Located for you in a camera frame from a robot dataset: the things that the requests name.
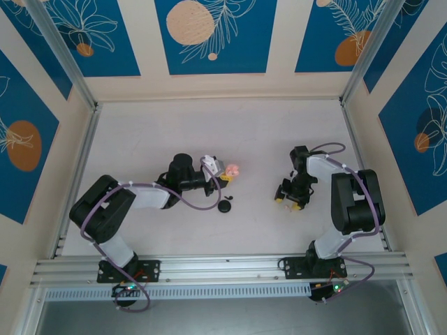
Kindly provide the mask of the aluminium table side rail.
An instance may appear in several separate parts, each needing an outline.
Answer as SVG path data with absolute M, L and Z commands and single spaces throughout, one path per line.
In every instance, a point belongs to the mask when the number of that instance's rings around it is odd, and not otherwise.
M 57 221 L 57 230 L 55 232 L 55 236 L 52 240 L 50 250 L 47 253 L 47 257 L 49 259 L 53 259 L 57 257 L 57 250 L 59 248 L 59 242 L 62 241 L 66 233 L 68 232 L 70 225 L 69 212 L 71 207 L 75 204 L 76 198 L 78 196 L 78 192 L 80 189 L 80 184 L 85 173 L 85 167 L 87 164 L 87 160 L 89 158 L 89 153 L 91 151 L 91 146 L 94 142 L 94 137 L 96 134 L 96 129 L 98 126 L 99 119 L 101 117 L 101 112 L 103 109 L 102 103 L 97 103 L 94 111 L 91 113 L 89 117 L 89 121 L 87 123 L 87 128 L 85 134 L 82 138 L 82 145 L 80 147 L 78 157 L 75 161 L 75 170 L 74 175 L 71 179 L 70 187 L 68 190 L 68 195 L 66 201 L 64 203 L 63 210 L 61 215 Z
M 349 111 L 346 109 L 346 106 L 345 106 L 345 104 L 343 102 L 340 101 L 340 105 L 341 105 L 342 114 L 344 116 L 344 120 L 345 120 L 345 123 L 346 123 L 346 127 L 347 127 L 348 132 L 349 132 L 349 137 L 351 139 L 351 144 L 352 144 L 354 153 L 356 155 L 356 160 L 357 160 L 359 169 L 360 170 L 365 170 L 366 167 L 365 167 L 364 161 L 362 159 L 362 155 L 361 155 L 361 152 L 360 152 L 360 147 L 358 145 L 358 141 L 357 141 L 357 138 L 356 138 L 356 132 L 355 132 L 355 129 L 354 129 L 353 124 L 351 122 Z M 383 228 L 381 226 L 379 227 L 379 230 L 378 230 L 378 236 L 381 239 L 384 251 L 391 251 L 389 243 L 388 243 L 388 240 L 387 240 L 386 233 L 383 231 Z

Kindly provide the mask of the blue panel orange circle fern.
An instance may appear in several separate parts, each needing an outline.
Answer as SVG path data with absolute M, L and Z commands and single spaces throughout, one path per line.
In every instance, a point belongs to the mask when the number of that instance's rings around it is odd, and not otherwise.
M 313 0 L 296 73 L 348 72 L 387 0 Z

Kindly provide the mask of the blue panel white flower outline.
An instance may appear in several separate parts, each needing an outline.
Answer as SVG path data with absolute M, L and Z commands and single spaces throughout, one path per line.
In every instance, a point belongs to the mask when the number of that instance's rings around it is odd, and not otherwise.
M 137 77 L 140 69 L 118 0 L 44 0 L 85 77 Z

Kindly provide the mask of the blue panel beige circle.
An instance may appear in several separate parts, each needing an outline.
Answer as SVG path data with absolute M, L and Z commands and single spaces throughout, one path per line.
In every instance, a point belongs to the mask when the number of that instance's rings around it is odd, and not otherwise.
M 277 0 L 154 0 L 172 76 L 263 74 Z

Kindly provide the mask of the aluminium frame post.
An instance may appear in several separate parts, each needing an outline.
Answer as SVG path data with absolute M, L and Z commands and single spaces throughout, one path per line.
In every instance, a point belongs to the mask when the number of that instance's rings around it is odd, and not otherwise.
M 367 44 L 360 54 L 356 65 L 353 67 L 349 80 L 342 91 L 340 96 L 340 104 L 342 107 L 346 107 L 347 103 L 356 92 L 358 85 L 376 56 L 376 53 L 393 25 L 404 2 L 405 0 L 386 1 L 383 12 L 379 15 L 369 39 L 367 40 Z
M 23 0 L 23 2 L 73 87 L 79 93 L 88 110 L 92 114 L 95 113 L 98 103 L 45 6 L 40 0 Z

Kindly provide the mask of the blue panel large orange oval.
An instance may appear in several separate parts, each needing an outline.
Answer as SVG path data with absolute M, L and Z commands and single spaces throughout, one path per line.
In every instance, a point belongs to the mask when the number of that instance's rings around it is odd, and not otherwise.
M 59 120 L 0 50 L 0 214 L 26 221 Z

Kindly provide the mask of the black control board green light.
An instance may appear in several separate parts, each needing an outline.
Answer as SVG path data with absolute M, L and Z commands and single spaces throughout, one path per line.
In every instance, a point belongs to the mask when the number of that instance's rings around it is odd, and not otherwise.
M 112 288 L 111 297 L 118 308 L 128 308 L 137 302 L 140 291 L 134 284 L 117 284 Z
M 310 299 L 316 303 L 326 303 L 337 295 L 341 294 L 342 291 L 349 287 L 349 281 L 340 282 L 328 282 L 328 283 L 311 283 Z

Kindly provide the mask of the blue panel flower dark circle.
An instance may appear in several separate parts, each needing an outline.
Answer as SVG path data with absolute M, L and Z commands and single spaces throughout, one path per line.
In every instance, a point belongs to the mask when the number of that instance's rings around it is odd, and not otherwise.
M 418 215 L 447 200 L 447 25 L 379 113 Z

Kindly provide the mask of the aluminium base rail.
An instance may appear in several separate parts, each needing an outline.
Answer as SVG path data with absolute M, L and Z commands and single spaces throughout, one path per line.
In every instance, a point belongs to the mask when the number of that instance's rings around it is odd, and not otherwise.
M 345 253 L 347 279 L 359 281 L 371 272 L 373 280 L 412 279 L 413 270 L 403 252 Z M 237 283 L 283 283 L 285 273 L 278 261 L 283 255 L 161 256 L 143 260 L 161 262 L 158 284 L 200 285 Z M 64 256 L 38 260 L 30 280 L 32 287 L 80 287 L 98 285 L 99 258 Z

